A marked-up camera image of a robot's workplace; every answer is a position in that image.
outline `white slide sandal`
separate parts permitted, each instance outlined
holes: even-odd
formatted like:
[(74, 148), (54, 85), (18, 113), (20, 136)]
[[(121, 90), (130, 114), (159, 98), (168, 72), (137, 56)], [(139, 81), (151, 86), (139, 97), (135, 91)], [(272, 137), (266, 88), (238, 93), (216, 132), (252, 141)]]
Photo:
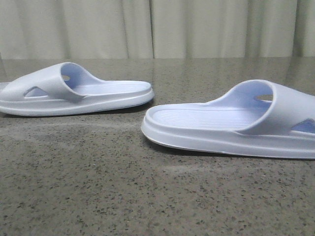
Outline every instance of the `white slide sandal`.
[(249, 80), (207, 103), (152, 107), (141, 129), (151, 141), (172, 148), (315, 159), (314, 120), (315, 96)]
[(150, 83), (104, 81), (75, 63), (64, 62), (0, 83), (0, 112), (73, 115), (138, 106), (153, 96)]

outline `granite countertop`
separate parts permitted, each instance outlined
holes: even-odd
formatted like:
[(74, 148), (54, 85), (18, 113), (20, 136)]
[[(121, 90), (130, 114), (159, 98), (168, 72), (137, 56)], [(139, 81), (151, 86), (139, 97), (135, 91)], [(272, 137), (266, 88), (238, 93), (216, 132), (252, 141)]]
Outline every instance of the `granite countertop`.
[[(2, 60), (0, 82), (63, 61)], [(156, 97), (88, 115), (0, 113), (0, 235), (315, 235), (315, 161), (176, 150), (140, 130), (153, 105), (210, 101), (243, 80), (315, 95), (315, 58), (71, 61), (150, 82)]]

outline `slipper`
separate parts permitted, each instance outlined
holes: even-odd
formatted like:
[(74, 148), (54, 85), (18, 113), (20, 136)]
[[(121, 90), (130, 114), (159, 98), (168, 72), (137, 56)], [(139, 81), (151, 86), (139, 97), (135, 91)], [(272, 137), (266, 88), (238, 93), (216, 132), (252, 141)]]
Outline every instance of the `slipper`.
[(138, 106), (154, 96), (143, 81), (104, 81), (65, 62), (0, 83), (0, 111), (19, 116), (60, 116)]
[[(272, 95), (272, 101), (262, 95)], [(249, 80), (207, 103), (150, 108), (142, 132), (163, 146), (247, 156), (315, 159), (315, 97)]]

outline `curtain fold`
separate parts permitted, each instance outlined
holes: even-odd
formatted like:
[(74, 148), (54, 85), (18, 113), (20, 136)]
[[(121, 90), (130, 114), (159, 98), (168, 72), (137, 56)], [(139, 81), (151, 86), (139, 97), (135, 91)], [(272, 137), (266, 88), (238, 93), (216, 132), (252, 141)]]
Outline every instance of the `curtain fold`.
[(3, 59), (315, 56), (315, 0), (0, 0)]

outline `slide sandal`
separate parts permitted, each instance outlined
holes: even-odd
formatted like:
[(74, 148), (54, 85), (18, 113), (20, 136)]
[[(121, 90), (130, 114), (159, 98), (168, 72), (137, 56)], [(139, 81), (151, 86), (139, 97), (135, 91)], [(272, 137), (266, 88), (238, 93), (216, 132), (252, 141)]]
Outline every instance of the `slide sandal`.
[(104, 81), (65, 62), (0, 83), (0, 112), (60, 116), (138, 106), (154, 96), (143, 81)]
[(314, 96), (249, 80), (207, 103), (152, 107), (141, 129), (151, 141), (172, 148), (315, 159), (314, 120)]

